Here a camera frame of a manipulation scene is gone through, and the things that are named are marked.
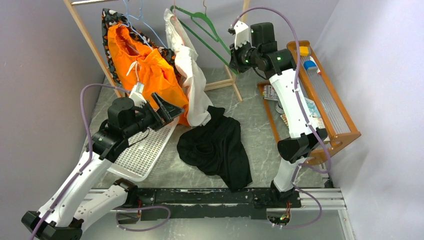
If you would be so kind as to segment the white plastic basket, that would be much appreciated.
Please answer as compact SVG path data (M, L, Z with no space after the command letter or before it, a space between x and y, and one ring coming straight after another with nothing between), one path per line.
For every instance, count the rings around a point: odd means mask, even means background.
M148 129L129 138L130 147L107 169L111 174L131 182L144 181L178 125L179 117L159 130Z

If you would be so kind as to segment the black shorts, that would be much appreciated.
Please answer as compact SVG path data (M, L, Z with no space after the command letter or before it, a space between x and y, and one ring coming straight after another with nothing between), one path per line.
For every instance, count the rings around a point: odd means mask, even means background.
M176 145L179 158L207 176L219 176L232 191L253 182L249 157L242 143L240 122L224 116L225 108L209 106L206 125L183 133Z

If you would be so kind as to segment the green plastic hanger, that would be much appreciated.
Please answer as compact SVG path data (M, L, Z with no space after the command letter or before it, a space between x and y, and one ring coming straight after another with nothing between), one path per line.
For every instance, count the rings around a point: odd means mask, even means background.
M195 25L197 28L206 36L208 36L213 42L219 44L225 51L226 55L220 54L213 48L204 37L202 37L200 34L198 34L193 27L190 27L187 25L184 21L179 20L179 23L182 25L182 27L187 30L189 33L191 33L198 41L200 41L208 50L210 50L211 53L213 53L227 68L227 70L230 73L237 74L236 70L230 69L230 63L229 59L231 57L231 51L229 47L225 44L223 39L218 34L215 25L211 21L211 19L203 12L190 12L180 6L177 6L176 4L173 4L170 6L170 11L172 13L182 13L183 15L186 15L188 19Z

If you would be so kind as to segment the orange wooden shelf rack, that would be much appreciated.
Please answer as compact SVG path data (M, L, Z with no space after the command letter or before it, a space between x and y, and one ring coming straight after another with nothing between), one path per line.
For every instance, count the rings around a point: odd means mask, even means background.
M310 97L316 104L321 115L323 124L326 127L329 143L326 144L329 155L333 157L347 145L361 136L344 104L342 103L337 91L335 90L330 78L328 77L320 60L307 40L300 40L301 47L309 47L310 57L312 57L320 69L320 74L313 73L312 70L306 70L303 65L299 71L300 82L306 91L307 97ZM281 140L276 128L274 117L269 107L269 102L262 98L263 106L266 111L268 121L275 139L275 143ZM306 164L316 166L327 161L324 150L318 148L311 152L310 159Z

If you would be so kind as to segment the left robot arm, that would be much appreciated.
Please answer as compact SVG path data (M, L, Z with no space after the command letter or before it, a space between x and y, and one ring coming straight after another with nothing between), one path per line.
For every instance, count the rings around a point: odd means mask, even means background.
M184 110L153 93L151 107L140 93L116 98L107 119L88 144L77 166L49 201L37 211L27 211L22 224L40 240L79 240L83 233L109 211L134 207L137 186L124 178L105 193L84 203L94 183L130 147L129 140L147 130L157 131L173 122Z

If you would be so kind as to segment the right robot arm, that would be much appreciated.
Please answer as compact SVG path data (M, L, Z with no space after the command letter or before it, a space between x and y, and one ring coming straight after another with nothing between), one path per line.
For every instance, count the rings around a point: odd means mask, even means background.
M273 24L248 26L238 20L228 31L234 35L234 43L229 47L229 67L237 73L249 69L262 71L286 116L289 137L277 142L281 161L269 197L275 207L282 207L295 191L294 181L300 166L313 150L324 146L328 133L311 116L299 85L299 68L288 49L278 49Z

